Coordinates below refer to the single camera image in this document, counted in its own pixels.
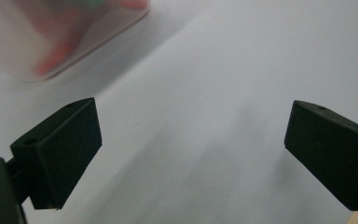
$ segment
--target white surface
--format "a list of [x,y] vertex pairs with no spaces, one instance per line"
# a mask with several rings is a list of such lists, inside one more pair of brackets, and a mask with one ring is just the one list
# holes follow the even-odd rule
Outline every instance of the white surface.
[[61,211],[32,223],[346,223],[290,153],[295,99],[358,122],[358,1],[153,0],[148,17],[64,74],[0,71],[0,156],[95,96],[103,147]]

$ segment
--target plastic box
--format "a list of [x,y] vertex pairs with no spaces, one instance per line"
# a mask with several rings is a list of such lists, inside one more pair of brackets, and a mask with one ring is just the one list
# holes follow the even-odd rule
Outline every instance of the plastic box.
[[23,80],[59,74],[140,20],[150,0],[0,0],[0,68]]

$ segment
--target red object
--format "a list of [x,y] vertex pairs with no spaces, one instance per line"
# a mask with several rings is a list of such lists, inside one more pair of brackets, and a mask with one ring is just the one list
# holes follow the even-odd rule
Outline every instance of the red object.
[[65,61],[76,49],[88,28],[88,25],[82,25],[82,27],[77,27],[68,32],[66,37],[52,48],[45,59],[38,63],[33,69],[34,72],[39,76],[43,76]]
[[118,0],[118,3],[122,7],[134,10],[145,9],[149,6],[149,2],[147,0]]

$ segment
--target blurry object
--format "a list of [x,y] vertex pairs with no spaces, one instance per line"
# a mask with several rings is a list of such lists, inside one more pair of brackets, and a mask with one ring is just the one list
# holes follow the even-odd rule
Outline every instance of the blurry object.
[[148,8],[149,0],[0,0],[0,67],[25,80],[58,74]]

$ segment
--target screw hole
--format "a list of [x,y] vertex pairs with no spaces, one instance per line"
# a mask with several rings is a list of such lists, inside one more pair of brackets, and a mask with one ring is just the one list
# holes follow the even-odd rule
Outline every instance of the screw hole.
[[30,138],[24,142],[25,145],[30,146],[37,141],[36,138]]

